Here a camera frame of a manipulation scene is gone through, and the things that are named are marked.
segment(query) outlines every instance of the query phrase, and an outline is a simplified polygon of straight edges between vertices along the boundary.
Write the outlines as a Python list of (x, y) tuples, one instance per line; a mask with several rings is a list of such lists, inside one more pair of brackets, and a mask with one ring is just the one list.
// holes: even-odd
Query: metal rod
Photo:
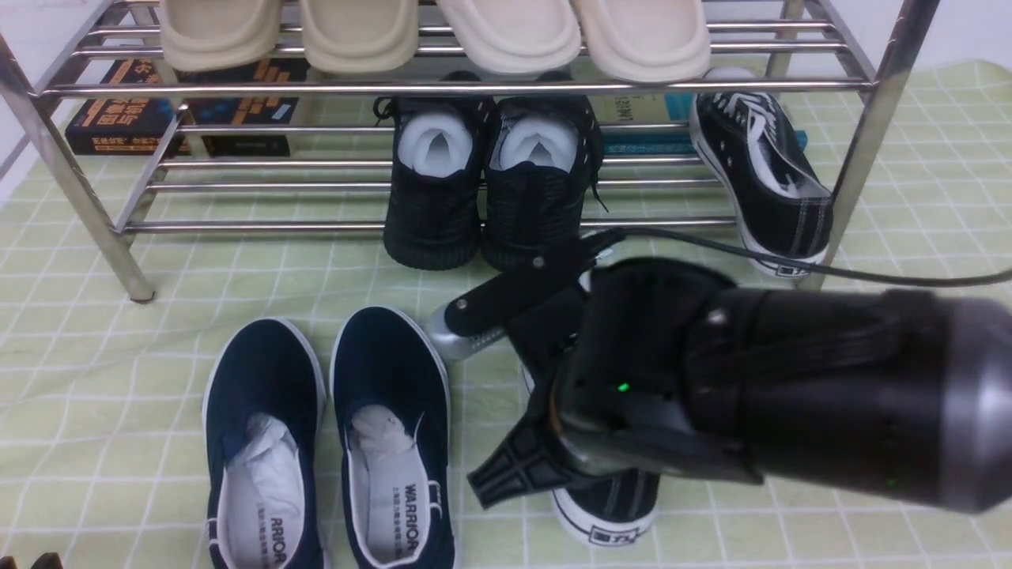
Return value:
[[(601, 125), (605, 133), (677, 133), (689, 128), (687, 121), (643, 125)], [(178, 134), (202, 136), (310, 136), (310, 135), (393, 135), (393, 127), (292, 127), (290, 125), (180, 125)]]
[[(648, 220), (614, 219), (583, 220), (580, 229), (607, 229), (612, 227), (667, 227), (679, 229), (713, 229), (735, 227), (733, 217), (658, 218)], [(337, 233), (372, 234), (383, 231), (383, 222), (141, 222), (126, 227), (128, 233)]]
[[(606, 156), (605, 166), (698, 166), (702, 161), (698, 156)], [(389, 169), (393, 162), (383, 158), (357, 160), (325, 160), (298, 158), (213, 158), (197, 160), (191, 158), (170, 158), (163, 160), (161, 167), (166, 170), (249, 170), (264, 168), (269, 170), (352, 170)]]
[(836, 37), (850, 48), (847, 53), (837, 54), (837, 59), (840, 60), (840, 65), (843, 66), (847, 75), (867, 80), (874, 78), (874, 64), (871, 63), (868, 55), (861, 48), (861, 44), (854, 36), (853, 32), (850, 31), (850, 27), (847, 26), (847, 22), (844, 21), (843, 16), (833, 6), (832, 0), (806, 0), (805, 5), (813, 17), (833, 22), (833, 29), (828, 31), (827, 34), (831, 37)]
[[(609, 189), (642, 189), (658, 190), (672, 188), (723, 187), (715, 178), (662, 178), (662, 179), (619, 179), (600, 180), (597, 187)], [(200, 182), (175, 183), (153, 182), (148, 189), (159, 193), (310, 193), (310, 192), (349, 192), (349, 193), (388, 193), (390, 182)]]
[[(837, 39), (742, 39), (713, 42), (710, 45), (711, 52), (718, 55), (834, 53), (845, 52), (847, 49), (846, 44)], [(586, 46), (581, 48), (581, 53), (587, 53)], [(306, 57), (306, 49), (302, 46), (277, 46), (269, 54), (265, 54), (265, 56), (270, 58), (304, 58)], [(419, 46), (415, 51), (416, 58), (455, 58), (463, 56), (463, 48), (459, 46)], [(161, 60), (165, 55), (161, 46), (93, 46), (74, 52), (74, 57), (87, 60)]]
[[(805, 15), (805, 0), (783, 0), (783, 8), (780, 11), (780, 18), (795, 20)], [(794, 42), (797, 39), (797, 29), (784, 29), (776, 34), (779, 42)], [(776, 52), (769, 57), (766, 64), (766, 77), (779, 78), (787, 76), (787, 68), (790, 67), (790, 56), (792, 52)]]
[(740, 79), (720, 81), (697, 79), (668, 84), (631, 83), (233, 83), (227, 85), (57, 85), (41, 94), (50, 97), (299, 97), (313, 95), (358, 96), (465, 96), (465, 95), (606, 95), (626, 93), (698, 93), (706, 91), (816, 92), (870, 89), (868, 81), (851, 78)]
[[(57, 83), (77, 83), (88, 67), (88, 62), (74, 59), (72, 56), (76, 50), (100, 46), (101, 38), (91, 37), (88, 30), (97, 26), (114, 26), (126, 16), (124, 6), (113, 5), (111, 0), (103, 0), (98, 7), (85, 19), (81, 27), (74, 33), (71, 40), (64, 47), (63, 51), (50, 67), (43, 73), (43, 76), (35, 83), (32, 93), (40, 93)], [(60, 99), (43, 99), (38, 108), (50, 116), (60, 105)]]
[(150, 302), (155, 298), (155, 290), (131, 255), (126, 241), (114, 232), (108, 213), (95, 195), (60, 131), (53, 124), (49, 109), (45, 104), (36, 104), (38, 101), (31, 96), (31, 91), (28, 78), (24, 76), (6, 40), (0, 35), (0, 97), (10, 106), (28, 140), (52, 172), (57, 185), (67, 196), (130, 298), (139, 303)]
[(169, 127), (165, 130), (165, 134), (162, 135), (162, 141), (158, 143), (158, 148), (155, 149), (155, 153), (148, 159), (148, 162), (144, 165), (144, 170), (141, 171), (141, 175), (134, 182), (134, 187), (131, 188), (130, 195), (126, 197), (126, 204), (123, 205), (122, 211), (119, 212), (119, 218), (116, 220), (116, 233), (122, 233), (128, 225), (143, 222), (148, 216), (148, 211), (155, 201), (155, 195), (157, 194), (157, 191), (152, 186), (157, 185), (165, 179), (165, 171), (159, 167), (159, 164), (165, 158), (165, 153), (168, 152), (169, 147), (175, 141), (173, 134), (182, 119), (183, 112), (186, 112), (186, 110), (184, 108), (172, 117)]
[[(781, 31), (793, 29), (797, 31), (827, 32), (833, 30), (833, 24), (829, 20), (720, 20), (706, 22), (706, 28), (710, 33), (763, 33), (770, 31)], [(299, 24), (281, 24), (281, 36), (300, 35), (303, 26)], [(157, 37), (158, 26), (154, 25), (113, 25), (98, 26), (88, 32), (88, 36), (108, 37)], [(448, 25), (420, 25), (418, 26), (420, 37), (453, 37), (453, 28)]]
[[(864, 112), (857, 123), (857, 131), (850, 143), (847, 157), (843, 161), (840, 177), (837, 178), (833, 208), (833, 230), (830, 233), (829, 250), (823, 264), (831, 264), (843, 240), (843, 233), (850, 223), (850, 217), (857, 207), (878, 150), (886, 139), (886, 132), (893, 121), (893, 115), (900, 104), (900, 97), (907, 87), (910, 73), (917, 61), (917, 54), (924, 45), (924, 38), (931, 27), (940, 0), (904, 0), (900, 14), (893, 27), (893, 35), (886, 48), (878, 74), (877, 87), (868, 97)], [(812, 274), (803, 279), (798, 287), (807, 290), (822, 288), (825, 276)]]

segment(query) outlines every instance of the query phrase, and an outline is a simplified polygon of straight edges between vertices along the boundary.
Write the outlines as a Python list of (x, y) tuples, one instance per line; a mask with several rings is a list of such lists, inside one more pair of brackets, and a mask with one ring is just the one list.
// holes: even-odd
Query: shoe rack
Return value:
[[(826, 263), (830, 263), (840, 245), (858, 196), (867, 180), (875, 156), (881, 146), (886, 131), (892, 121), (911, 69), (924, 43), (931, 20), (940, 0), (904, 0), (893, 35), (878, 66), (874, 66), (857, 45), (853, 34), (834, 9), (831, 0), (750, 0), (774, 1), (782, 4), (781, 16), (769, 20), (711, 21), (712, 51), (724, 54), (768, 55), (769, 62), (764, 77), (749, 80), (691, 80), (664, 85), (638, 85), (615, 80), (598, 82), (574, 81), (570, 84), (536, 84), (532, 82), (449, 83), (368, 81), (350, 83), (235, 83), (189, 84), (175, 82), (171, 68), (162, 61), (158, 45), (157, 0), (105, 0), (93, 16), (85, 22), (73, 40), (66, 47), (52, 68), (36, 85), (31, 85), (18, 66), (3, 37), (0, 36), (0, 95), (17, 116), (28, 140), (37, 149), (43, 161), (52, 171), (71, 206), (80, 217), (102, 255), (122, 282), (130, 298), (138, 303), (150, 302), (155, 290), (131, 253), (135, 236), (140, 234), (326, 234), (335, 239), (361, 234), (378, 235), (383, 220), (354, 222), (330, 220), (306, 221), (146, 221), (152, 202), (161, 194), (169, 193), (248, 193), (268, 191), (283, 192), (375, 192), (389, 191), (387, 182), (223, 182), (219, 178), (201, 174), (212, 171), (282, 171), (320, 170), (340, 171), (341, 179), (348, 172), (390, 167), (390, 160), (309, 160), (293, 158), (209, 158), (202, 136), (285, 135), (297, 136), (389, 136), (392, 129), (362, 126), (196, 126), (189, 115), (186, 100), (207, 97), (312, 97), (312, 96), (392, 96), (392, 95), (539, 95), (581, 93), (587, 95), (631, 94), (657, 92), (703, 92), (724, 90), (766, 92), (818, 92), (856, 91), (864, 109), (856, 132), (835, 183), (835, 227), (829, 245)], [(422, 5), (434, 5), (433, 0), (420, 0)], [(283, 25), (282, 36), (298, 36), (298, 25)], [(420, 28), (420, 47), (416, 58), (462, 58), (463, 51), (452, 42), (452, 30), (446, 25), (423, 25)], [(729, 33), (764, 33), (764, 39), (728, 39)], [(798, 39), (798, 33), (821, 34), (818, 39)], [(141, 38), (143, 46), (106, 45), (115, 38)], [(438, 44), (432, 42), (438, 38)], [(843, 74), (836, 77), (793, 77), (787, 75), (790, 58), (797, 53), (831, 53), (836, 56)], [(303, 57), (301, 46), (284, 44), (271, 54), (273, 58)], [(93, 60), (150, 58), (163, 84), (95, 85), (80, 83), (87, 64)], [(90, 97), (168, 98), (176, 105), (177, 113), (162, 138), (161, 145), (139, 175), (130, 198), (118, 217), (113, 220), (96, 196), (91, 183), (83, 173), (68, 148), (60, 130), (54, 125), (52, 114), (64, 99)], [(659, 129), (685, 130), (687, 125), (602, 125), (607, 129)], [(192, 150), (188, 157), (168, 157), (166, 151), (173, 138), (185, 137)], [(651, 166), (699, 165), (694, 156), (634, 156), (606, 157), (605, 172), (614, 167), (640, 167), (649, 171)], [(187, 172), (185, 183), (165, 181), (168, 172)], [(712, 187), (721, 191), (715, 179), (672, 179), (670, 169), (661, 175), (636, 179), (615, 179), (604, 175), (599, 184), (607, 196), (610, 190), (634, 189), (649, 192), (681, 191), (685, 188)], [(714, 227), (733, 228), (735, 219), (730, 217), (685, 217), (668, 219), (614, 219), (590, 218), (583, 220), (585, 229), (614, 226), (654, 226), (679, 230), (696, 230)], [(822, 286), (819, 275), (812, 275), (799, 287), (818, 290)]]

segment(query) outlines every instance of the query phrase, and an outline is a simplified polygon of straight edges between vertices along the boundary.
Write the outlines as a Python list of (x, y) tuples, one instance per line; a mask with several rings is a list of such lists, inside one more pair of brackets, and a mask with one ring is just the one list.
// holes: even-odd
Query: white shoe sole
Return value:
[[(534, 379), (523, 369), (523, 381), (527, 391), (534, 391)], [(595, 517), (580, 507), (565, 489), (552, 491), (552, 511), (559, 522), (570, 536), (578, 542), (599, 548), (615, 548), (630, 546), (646, 534), (657, 518), (657, 505), (654, 509), (632, 521), (618, 523)]]
[[(324, 383), (323, 371), (320, 368), (320, 359), (316, 356), (316, 351), (313, 350), (313, 346), (310, 344), (310, 341), (306, 339), (302, 330), (297, 328), (294, 324), (282, 318), (259, 318), (254, 322), (258, 322), (260, 320), (273, 320), (274, 322), (282, 324), (296, 336), (299, 343), (303, 345), (303, 349), (305, 349), (306, 353), (310, 355), (310, 360), (313, 362), (313, 376), (316, 380), (317, 388), (317, 438), (319, 439), (320, 428), (323, 425), (323, 414), (327, 408), (327, 387)], [(218, 367), (222, 363), (222, 357), (225, 355), (225, 351), (232, 343), (232, 340), (236, 339), (236, 336), (238, 336), (243, 329), (245, 329), (245, 326), (240, 328), (235, 334), (232, 335), (231, 338), (229, 338), (229, 341), (225, 344), (225, 348), (222, 349), (222, 353), (220, 353), (218, 355), (218, 359), (215, 360), (215, 367), (210, 370), (210, 378), (207, 379), (207, 387), (203, 392), (203, 402), (200, 405), (200, 423), (203, 427), (204, 436), (206, 436), (207, 433), (207, 400), (210, 399), (210, 389), (215, 385), (215, 376), (218, 375)], [(323, 525), (320, 524), (319, 519), (317, 520), (317, 532), (320, 539), (320, 547), (323, 548), (324, 569), (330, 569), (331, 563), (330, 558), (328, 557), (330, 555), (330, 548), (327, 547), (327, 539), (323, 535)]]
[[(742, 238), (742, 244), (745, 245), (745, 248), (749, 251), (779, 256), (760, 245), (749, 231), (749, 226), (745, 224), (745, 218), (742, 216), (742, 208), (738, 204), (738, 196), (735, 195), (735, 190), (732, 188), (731, 179), (728, 177), (727, 172), (721, 165), (721, 160), (716, 157), (716, 153), (713, 152), (713, 149), (706, 143), (706, 138), (703, 136), (702, 129), (699, 127), (699, 110), (695, 104), (694, 98), (692, 100), (691, 112), (689, 112), (689, 136), (692, 139), (692, 146), (695, 147), (699, 157), (702, 158), (702, 161), (706, 164), (706, 166), (709, 167), (718, 179), (721, 180), (721, 183), (724, 184), (724, 188), (728, 192), (728, 197), (731, 199), (731, 204), (735, 207), (735, 218), (738, 220), (738, 234)], [(826, 252), (827, 250), (823, 249), (811, 257), (790, 260), (821, 264), (826, 259)], [(777, 278), (804, 278), (811, 274), (809, 271), (799, 271), (791, 267), (774, 265), (772, 263), (756, 259), (749, 259), (749, 262), (751, 262), (752, 265), (760, 272)]]
[(700, 0), (573, 0), (573, 4), (590, 59), (611, 77), (662, 83), (699, 77), (709, 69), (709, 30)]

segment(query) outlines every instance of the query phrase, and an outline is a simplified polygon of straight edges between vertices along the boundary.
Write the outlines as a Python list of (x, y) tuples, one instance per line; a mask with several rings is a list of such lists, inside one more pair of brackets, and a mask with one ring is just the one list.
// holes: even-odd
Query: high-top sneaker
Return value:
[[(550, 72), (541, 82), (568, 81)], [(601, 130), (585, 96), (499, 102), (485, 164), (488, 221), (482, 254), (505, 270), (580, 232), (584, 193), (603, 160)]]
[[(444, 80), (478, 81), (468, 72)], [(466, 264), (478, 252), (478, 185), (492, 97), (378, 98), (394, 118), (394, 168), (383, 242), (397, 262), (426, 270)]]

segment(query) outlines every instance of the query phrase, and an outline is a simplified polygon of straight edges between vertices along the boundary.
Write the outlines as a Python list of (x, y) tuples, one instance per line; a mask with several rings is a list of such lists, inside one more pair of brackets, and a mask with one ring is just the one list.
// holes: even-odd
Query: grid pattern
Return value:
[[(981, 63), (913, 78), (840, 266), (939, 276), (1012, 263), (1010, 86), (1012, 75)], [(856, 95), (784, 99), (809, 132), (818, 173), (834, 179), (860, 110)], [(318, 102), (331, 124), (371, 124), (370, 101)], [(390, 153), (389, 138), (307, 145), (308, 154), (332, 158)], [(113, 213), (142, 163), (82, 160)], [(720, 190), (604, 198), (611, 214), (588, 200), (588, 217), (730, 212)], [(385, 204), (350, 194), (177, 195), (159, 197), (149, 219), (382, 219)], [(149, 306), (126, 301), (44, 166), (0, 209), (0, 552), (22, 564), (56, 551), (74, 569), (209, 566), (200, 399), (232, 334), (257, 317), (290, 319), (326, 369), (358, 308), (391, 305), (424, 318), (494, 273), (480, 258), (445, 273), (411, 270), (376, 240), (160, 236), (139, 238), (134, 251), (159, 292)], [(616, 256), (644, 253), (782, 286), (746, 261), (680, 244), (631, 242)], [(1009, 293), (975, 291), (1004, 302)], [(463, 567), (1012, 568), (1012, 509), (973, 519), (783, 480), (762, 488), (666, 480), (656, 529), (623, 550), (592, 551), (571, 539), (543, 496), (482, 511), (463, 474), (521, 413), (519, 373), (505, 345), (450, 367), (450, 499)], [(354, 567), (332, 414), (318, 445), (325, 538), (336, 566)]]

